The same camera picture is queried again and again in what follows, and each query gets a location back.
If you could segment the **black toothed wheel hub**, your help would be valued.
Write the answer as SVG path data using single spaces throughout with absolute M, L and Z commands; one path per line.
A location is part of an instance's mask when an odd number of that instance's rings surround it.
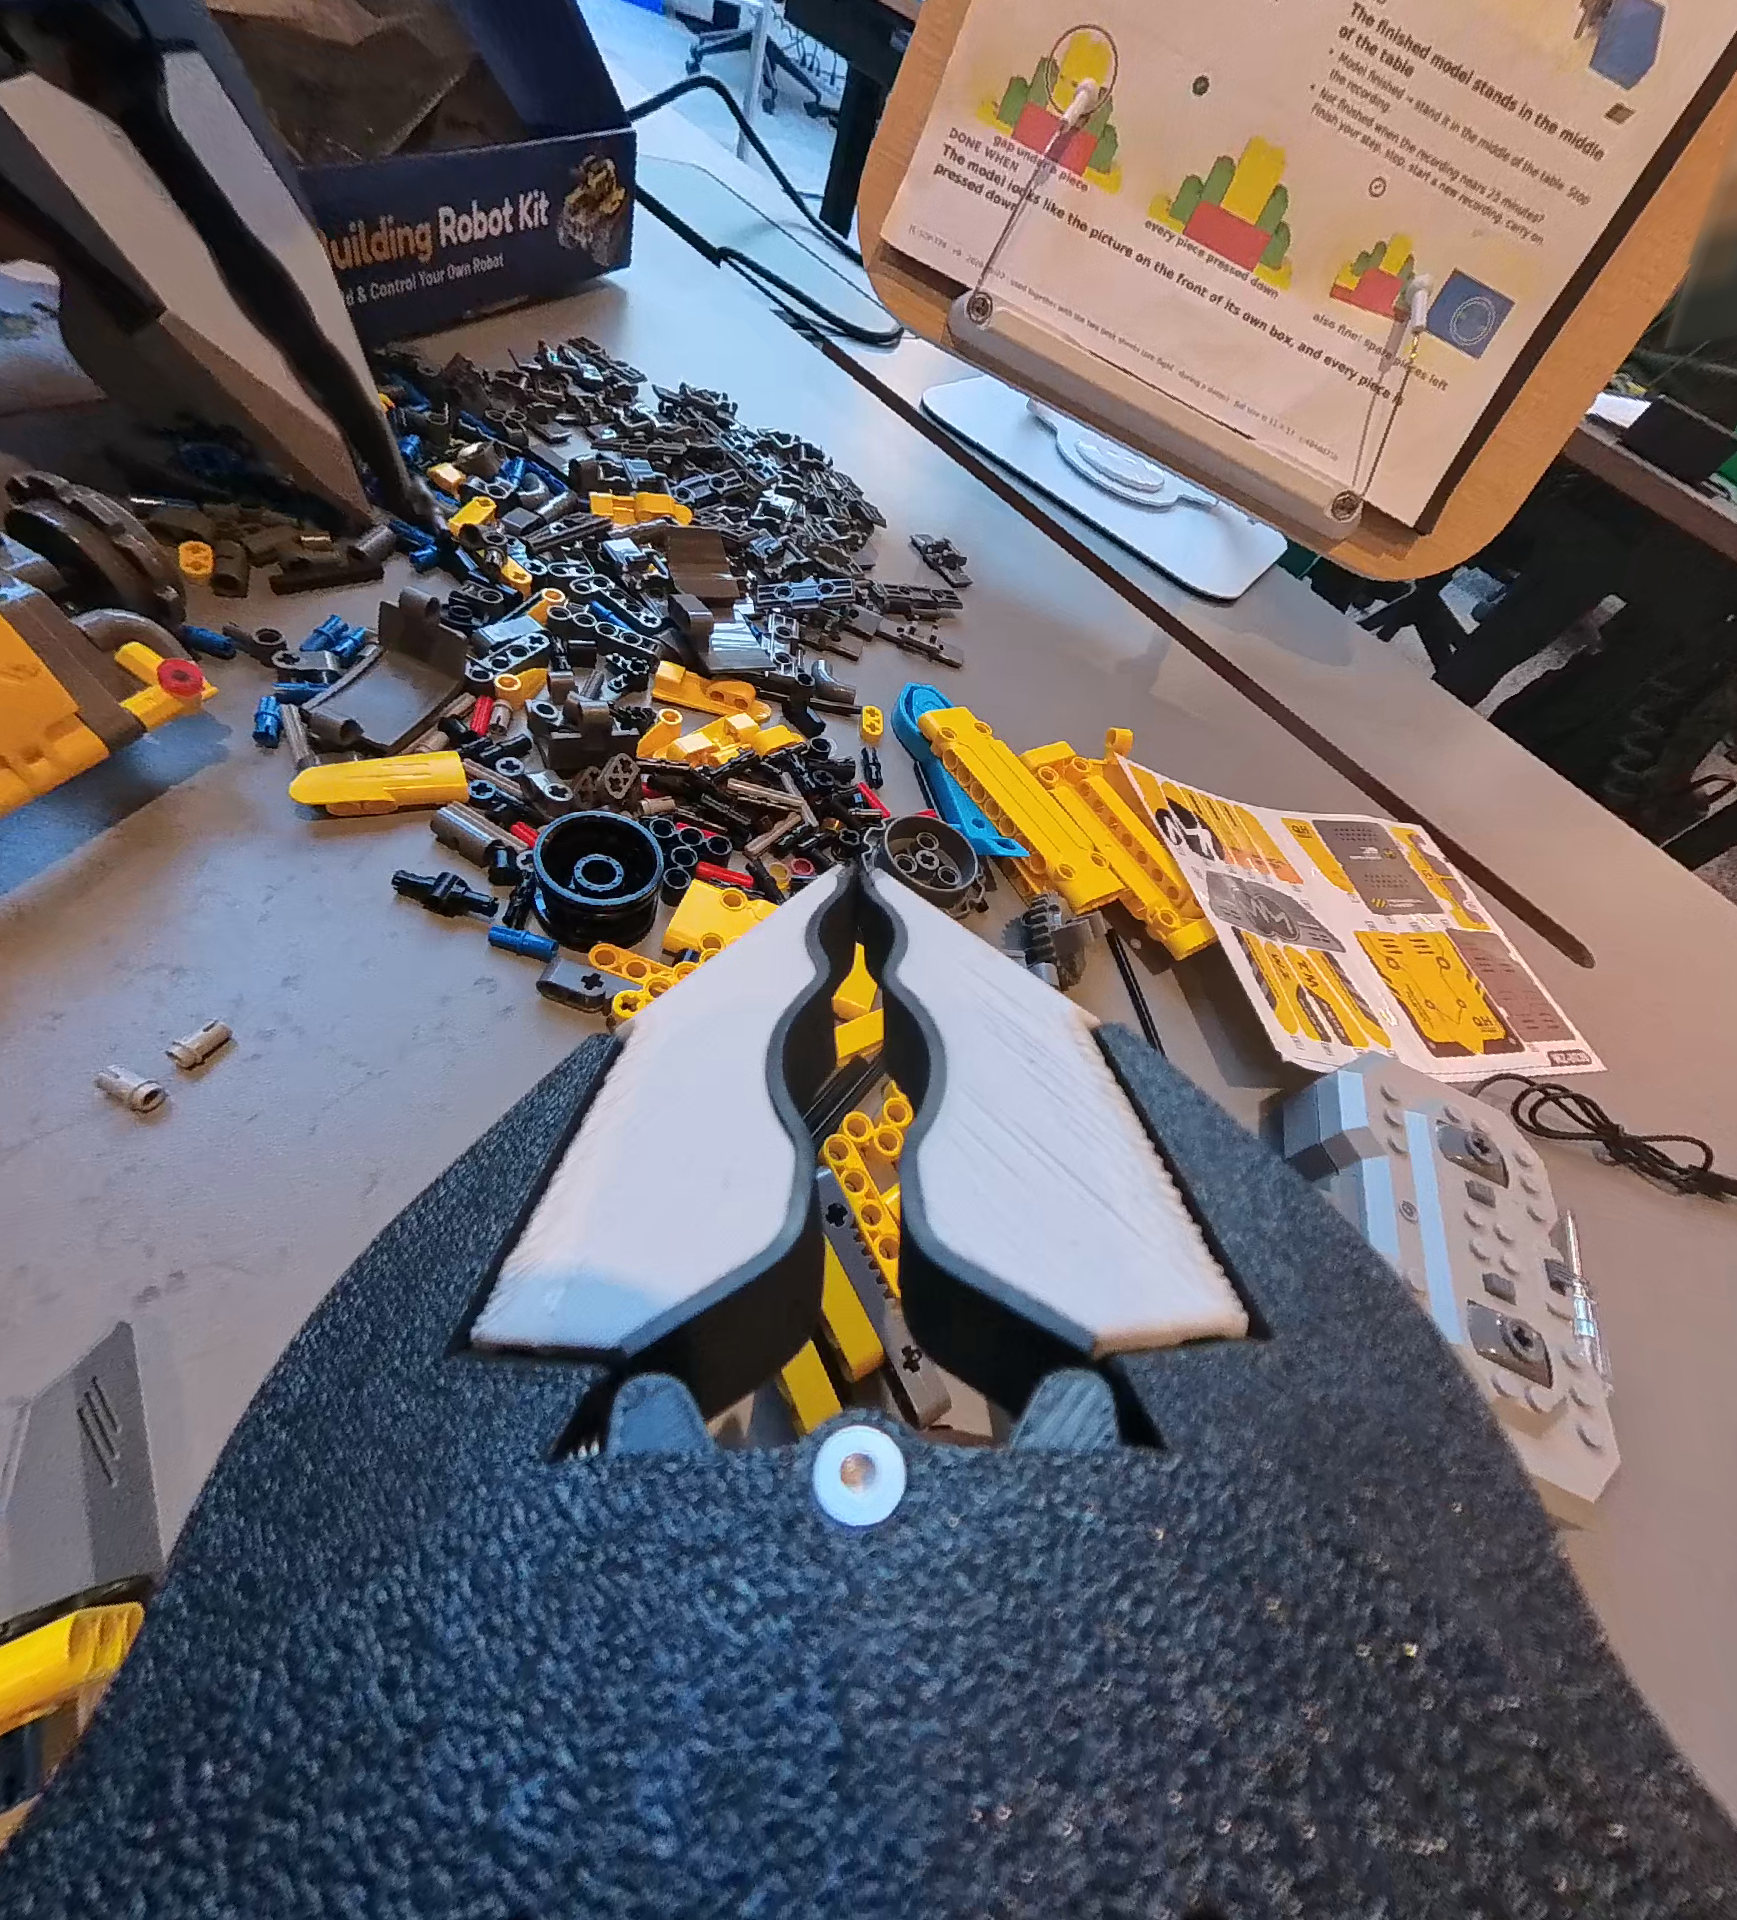
M 631 947 L 653 928 L 664 852 L 641 819 L 570 812 L 547 824 L 530 852 L 535 910 L 545 932 L 566 947 Z

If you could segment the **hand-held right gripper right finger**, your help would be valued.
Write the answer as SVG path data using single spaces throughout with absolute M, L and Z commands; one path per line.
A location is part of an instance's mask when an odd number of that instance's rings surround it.
M 927 1353 L 1018 1414 L 1050 1371 L 1244 1337 L 1095 1018 L 880 872 L 861 879 L 861 942 L 915 1103 L 899 1274 Z

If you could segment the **yellow grey sticker sheet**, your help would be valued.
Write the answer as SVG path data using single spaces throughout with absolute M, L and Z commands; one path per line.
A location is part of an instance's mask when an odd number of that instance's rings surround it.
M 1140 805 L 1212 922 L 1274 1049 L 1316 1074 L 1363 1052 L 1444 1083 L 1601 1072 L 1601 1056 L 1414 824 L 1286 812 L 1160 775 L 1105 772 Z

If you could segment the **pile of grey bricks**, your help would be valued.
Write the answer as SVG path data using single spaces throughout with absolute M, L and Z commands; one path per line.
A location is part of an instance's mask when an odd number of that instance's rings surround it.
M 815 683 L 710 677 L 672 651 L 646 613 L 608 618 L 625 603 L 608 582 L 572 575 L 545 560 L 536 523 L 559 515 L 560 450 L 529 427 L 503 423 L 517 400 L 497 393 L 497 372 L 457 354 L 429 362 L 395 350 L 380 363 L 378 402 L 423 487 L 423 517 L 380 514 L 356 534 L 312 523 L 287 507 L 276 484 L 257 477 L 253 455 L 226 443 L 182 442 L 174 476 L 197 498 L 149 506 L 150 534 L 187 582 L 219 602 L 265 588 L 274 597 L 376 586 L 401 563 L 409 580 L 359 620 L 333 611 L 312 627 L 247 624 L 192 627 L 209 659 L 245 657 L 265 683 L 253 742 L 287 754 L 296 772 L 378 755 L 461 754 L 468 799 L 367 818 L 426 819 L 452 865 L 497 896 L 488 929 L 548 935 L 535 910 L 533 846 L 570 812 L 605 809 L 641 819 L 662 846 L 664 876 L 646 937 L 631 947 L 667 964 L 662 929 L 691 879 L 743 887 L 777 905 L 806 881 L 875 852 L 888 821 L 883 744 L 888 712 L 858 692 L 856 659 L 812 653 Z M 927 580 L 912 557 L 880 552 L 880 574 Z

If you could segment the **long yellow holed liftarm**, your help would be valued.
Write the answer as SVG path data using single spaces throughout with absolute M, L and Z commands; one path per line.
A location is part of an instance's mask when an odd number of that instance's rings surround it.
M 587 971 L 601 973 L 603 1013 L 613 1030 L 637 1018 L 653 1000 L 699 967 L 699 961 L 667 964 L 608 942 L 596 943 L 584 961 Z

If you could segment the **small black box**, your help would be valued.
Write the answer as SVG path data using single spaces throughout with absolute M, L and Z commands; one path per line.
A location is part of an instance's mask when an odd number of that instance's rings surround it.
M 1652 396 L 1620 443 L 1640 462 L 1706 487 L 1737 453 L 1737 429 L 1673 396 Z

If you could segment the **grey desk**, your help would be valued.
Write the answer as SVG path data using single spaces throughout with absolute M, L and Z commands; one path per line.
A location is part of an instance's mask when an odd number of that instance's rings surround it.
M 1017 750 L 1100 744 L 1247 804 L 1384 813 L 1498 901 L 1601 1052 L 1628 1125 L 1737 1176 L 1737 905 L 1272 571 L 1230 606 L 1029 517 L 920 431 L 954 368 L 852 362 L 670 231 L 557 302 L 426 350 L 505 365 L 583 334 L 664 385 L 823 445 L 885 511 L 883 552 L 950 538 L 975 583 L 944 673 Z M 593 1031 L 464 923 L 390 896 L 438 864 L 419 818 L 317 821 L 250 742 L 260 676 L 0 821 L 0 1472 L 18 1405 L 131 1321 L 163 1538 L 306 1312 L 376 1231 Z M 182 1072 L 165 1043 L 232 1043 Z M 133 1116 L 93 1077 L 160 1081 Z M 1737 1816 L 1737 1203 L 1548 1147 L 1577 1214 L 1624 1464 L 1577 1571 L 1676 1741 Z

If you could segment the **small dark grey gear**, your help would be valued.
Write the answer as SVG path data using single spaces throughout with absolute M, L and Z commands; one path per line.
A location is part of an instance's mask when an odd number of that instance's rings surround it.
M 1075 914 L 1058 891 L 1039 891 L 1021 915 L 1002 926 L 1000 947 L 1058 994 L 1080 979 L 1092 943 L 1103 935 L 1099 911 Z

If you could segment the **blue brick separator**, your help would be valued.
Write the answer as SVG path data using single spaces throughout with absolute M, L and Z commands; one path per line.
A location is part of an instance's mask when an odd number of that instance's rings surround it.
M 1027 847 L 1002 834 L 977 805 L 961 779 L 938 759 L 920 720 L 935 709 L 948 707 L 946 696 L 932 683 L 904 683 L 888 724 L 902 752 L 915 761 L 922 790 L 935 815 L 958 832 L 984 858 L 1027 858 Z

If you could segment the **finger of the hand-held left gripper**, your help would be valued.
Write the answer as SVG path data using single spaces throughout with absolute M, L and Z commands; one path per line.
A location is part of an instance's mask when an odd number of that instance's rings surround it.
M 160 176 L 257 334 L 279 352 L 395 514 L 423 506 L 380 410 L 319 231 L 237 98 L 195 43 L 156 47 Z
M 60 180 L 70 203 L 146 292 L 144 319 L 69 315 L 70 347 L 96 380 L 155 414 L 185 416 L 243 434 L 291 481 L 333 514 L 362 522 L 361 469 L 317 414 L 279 352 L 257 334 L 174 191 L 113 116 L 62 84 L 24 72 L 0 79 L 0 110 Z M 156 132 L 156 72 L 146 87 L 144 134 Z

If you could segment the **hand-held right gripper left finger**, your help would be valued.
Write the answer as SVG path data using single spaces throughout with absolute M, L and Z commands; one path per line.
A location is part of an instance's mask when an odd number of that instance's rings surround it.
M 801 1103 L 835 1067 L 855 900 L 855 876 L 823 876 L 627 1023 L 494 1271 L 477 1350 L 661 1371 L 718 1414 L 815 1335 Z

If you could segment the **grey and yellow brick assembly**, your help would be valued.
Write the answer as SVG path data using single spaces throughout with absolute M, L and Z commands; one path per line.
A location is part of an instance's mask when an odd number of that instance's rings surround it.
M 0 1483 L 0 1644 L 163 1571 L 136 1341 L 119 1321 L 23 1403 Z

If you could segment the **dark blue cardboard box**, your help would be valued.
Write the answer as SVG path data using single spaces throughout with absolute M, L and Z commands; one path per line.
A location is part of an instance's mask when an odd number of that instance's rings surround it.
M 210 2 L 367 346 L 633 251 L 637 135 L 569 2 Z

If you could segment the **grey remote controller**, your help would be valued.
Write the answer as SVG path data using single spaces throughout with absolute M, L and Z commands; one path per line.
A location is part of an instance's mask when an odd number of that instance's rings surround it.
M 1409 1284 L 1549 1511 L 1587 1523 L 1621 1464 L 1612 1396 L 1551 1288 L 1561 1206 L 1513 1119 L 1367 1052 L 1291 1092 L 1278 1138 Z

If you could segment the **clear handled screwdriver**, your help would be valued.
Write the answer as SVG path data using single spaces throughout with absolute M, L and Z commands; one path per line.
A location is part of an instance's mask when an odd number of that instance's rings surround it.
M 1554 1260 L 1549 1260 L 1549 1279 L 1554 1291 L 1568 1297 L 1576 1340 L 1600 1373 L 1604 1394 L 1612 1396 L 1614 1373 L 1601 1335 L 1601 1309 L 1595 1289 L 1586 1275 L 1576 1214 L 1568 1208 L 1557 1211 L 1554 1226 Z

